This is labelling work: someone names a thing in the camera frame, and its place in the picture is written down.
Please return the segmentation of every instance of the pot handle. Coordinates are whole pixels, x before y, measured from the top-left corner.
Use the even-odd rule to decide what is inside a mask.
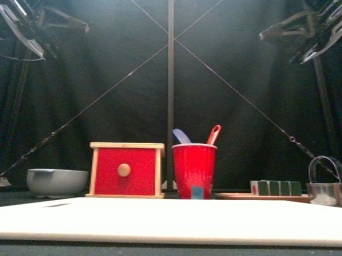
[[[341,183],[341,176],[342,176],[342,164],[341,162],[331,156],[317,156],[309,165],[309,179],[311,183],[317,183],[317,175],[316,175],[316,170],[317,170],[317,164],[321,163],[321,160],[328,160],[332,165],[335,166],[335,170],[337,175],[332,172],[333,176],[339,179],[339,182]]]

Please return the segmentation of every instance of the metal pole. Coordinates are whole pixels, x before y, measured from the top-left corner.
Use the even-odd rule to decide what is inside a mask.
[[[174,38],[176,38],[176,3],[169,0],[169,103],[168,103],[168,189],[174,187],[174,164],[173,164],[173,129],[174,129]]]

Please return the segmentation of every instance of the cup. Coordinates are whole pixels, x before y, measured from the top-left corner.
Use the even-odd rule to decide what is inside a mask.
[[[190,143],[173,146],[174,168],[181,199],[210,199],[218,148]]]

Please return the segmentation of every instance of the bowl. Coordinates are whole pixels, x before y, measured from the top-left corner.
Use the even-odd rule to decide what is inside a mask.
[[[39,198],[78,196],[87,184],[89,172],[65,169],[29,169],[27,185]]]

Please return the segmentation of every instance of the wooden box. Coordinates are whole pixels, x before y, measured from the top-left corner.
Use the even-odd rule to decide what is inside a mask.
[[[165,144],[93,142],[90,194],[95,197],[164,198]]]

